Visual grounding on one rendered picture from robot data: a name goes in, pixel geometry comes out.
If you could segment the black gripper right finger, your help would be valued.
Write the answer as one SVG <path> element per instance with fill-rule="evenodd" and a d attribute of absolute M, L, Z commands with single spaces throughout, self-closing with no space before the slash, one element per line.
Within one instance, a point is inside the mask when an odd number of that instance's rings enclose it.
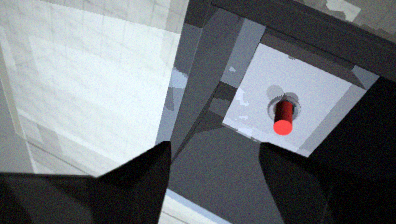
<path fill-rule="evenodd" d="M 258 160 L 284 224 L 396 224 L 396 177 L 373 182 L 269 142 Z"/>

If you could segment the dark grey open box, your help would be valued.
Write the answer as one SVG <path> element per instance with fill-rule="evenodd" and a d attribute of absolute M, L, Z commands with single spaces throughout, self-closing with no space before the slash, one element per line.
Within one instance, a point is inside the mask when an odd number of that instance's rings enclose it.
<path fill-rule="evenodd" d="M 396 177 L 396 43 L 294 0 L 189 0 L 154 146 L 171 142 L 165 195 L 217 224 L 284 224 L 260 143 L 222 125 L 265 33 L 350 69 L 367 90 L 307 158 Z"/>

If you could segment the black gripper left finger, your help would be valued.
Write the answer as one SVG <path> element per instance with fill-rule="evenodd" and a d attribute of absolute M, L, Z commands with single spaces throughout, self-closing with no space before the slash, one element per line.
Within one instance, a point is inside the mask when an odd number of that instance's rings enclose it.
<path fill-rule="evenodd" d="M 158 224 L 171 142 L 101 175 L 0 172 L 0 224 Z"/>

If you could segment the light grey square plate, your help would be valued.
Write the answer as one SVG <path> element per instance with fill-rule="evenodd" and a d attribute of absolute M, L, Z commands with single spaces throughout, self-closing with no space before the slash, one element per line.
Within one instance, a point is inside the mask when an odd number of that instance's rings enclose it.
<path fill-rule="evenodd" d="M 308 157 L 367 92 L 350 69 L 269 33 L 260 41 L 222 125 Z M 273 130 L 276 103 L 293 107 L 293 130 Z"/>

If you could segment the red peg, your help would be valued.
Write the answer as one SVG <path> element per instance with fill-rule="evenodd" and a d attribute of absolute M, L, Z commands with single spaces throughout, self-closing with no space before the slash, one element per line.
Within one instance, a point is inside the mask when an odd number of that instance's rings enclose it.
<path fill-rule="evenodd" d="M 288 135 L 293 130 L 293 107 L 290 102 L 276 103 L 273 130 L 278 135 Z"/>

